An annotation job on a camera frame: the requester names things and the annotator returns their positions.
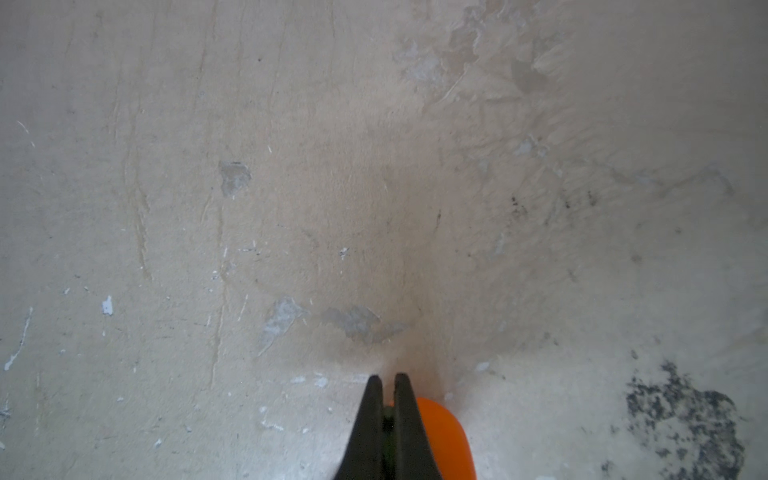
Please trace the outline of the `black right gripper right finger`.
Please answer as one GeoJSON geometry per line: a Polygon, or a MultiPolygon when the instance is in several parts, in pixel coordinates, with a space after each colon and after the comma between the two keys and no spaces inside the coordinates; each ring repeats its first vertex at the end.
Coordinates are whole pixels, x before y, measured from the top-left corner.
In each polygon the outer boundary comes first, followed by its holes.
{"type": "Polygon", "coordinates": [[[442,479],[432,455],[412,384],[405,373],[395,376],[393,435],[396,479],[442,479]]]}

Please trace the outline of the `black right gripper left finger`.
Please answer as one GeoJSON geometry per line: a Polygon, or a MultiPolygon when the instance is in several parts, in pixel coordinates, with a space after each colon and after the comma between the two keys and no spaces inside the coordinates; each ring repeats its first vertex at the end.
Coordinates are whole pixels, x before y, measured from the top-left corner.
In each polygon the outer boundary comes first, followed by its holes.
{"type": "Polygon", "coordinates": [[[336,480],[379,480],[384,475],[383,384],[369,377],[336,480]]]}

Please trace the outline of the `orange tangerines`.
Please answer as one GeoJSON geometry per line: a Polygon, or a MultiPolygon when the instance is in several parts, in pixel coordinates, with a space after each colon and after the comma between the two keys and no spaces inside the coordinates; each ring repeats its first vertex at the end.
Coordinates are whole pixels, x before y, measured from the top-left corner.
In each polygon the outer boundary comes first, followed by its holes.
{"type": "MultiPolygon", "coordinates": [[[[475,480],[477,478],[470,444],[458,419],[441,404],[417,398],[419,413],[433,458],[443,479],[475,480]]],[[[394,479],[394,404],[385,405],[383,472],[394,479]]]]}

